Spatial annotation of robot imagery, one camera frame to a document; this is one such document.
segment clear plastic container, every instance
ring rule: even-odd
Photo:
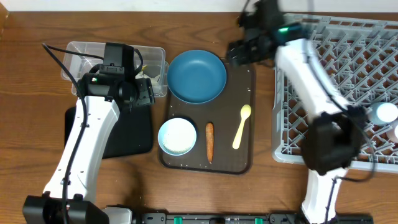
[[[165,96],[167,93],[166,73],[169,67],[168,63],[165,61],[165,50],[161,47],[131,46],[138,49],[144,59],[144,65],[146,65],[144,74],[151,78],[160,75],[159,79],[156,78],[157,81],[151,79],[155,97]],[[67,50],[104,57],[105,43],[73,41],[68,44]],[[137,55],[135,55],[134,58],[136,59],[135,64],[138,66],[141,61]],[[69,69],[76,81],[81,79],[85,73],[89,72],[94,65],[102,62],[101,59],[81,57],[72,54],[65,54],[63,58],[63,64]],[[64,80],[70,81],[64,71],[61,71],[61,77]],[[73,85],[72,93],[76,95],[76,89]]]

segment green light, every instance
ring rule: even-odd
[[[280,28],[279,32],[287,32],[289,30],[288,27]]]

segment carrot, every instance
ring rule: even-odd
[[[212,123],[206,124],[206,147],[207,147],[207,159],[211,164],[211,162],[213,162],[213,151],[214,151],[214,126]]]

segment wooden table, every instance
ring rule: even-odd
[[[398,21],[398,14],[334,14]],[[224,56],[241,37],[235,13],[12,12],[0,41],[0,220],[24,223],[27,195],[40,195],[63,152],[65,110],[76,103],[71,83],[42,42],[65,48],[70,41],[124,42],[163,47],[171,62],[191,49]],[[107,159],[99,170],[96,205],[124,204],[136,210],[182,213],[268,213],[298,211],[307,168],[271,156],[274,72],[257,67],[254,161],[241,176],[164,168],[158,146],[148,154]],[[152,107],[154,133],[166,102]],[[365,172],[351,170],[349,176]],[[377,173],[364,184],[343,183],[336,210],[371,213],[376,223],[396,223],[398,175]]]

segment green clip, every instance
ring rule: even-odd
[[[174,224],[182,224],[182,217],[174,217]]]
[[[262,218],[255,218],[254,224],[262,224]]]

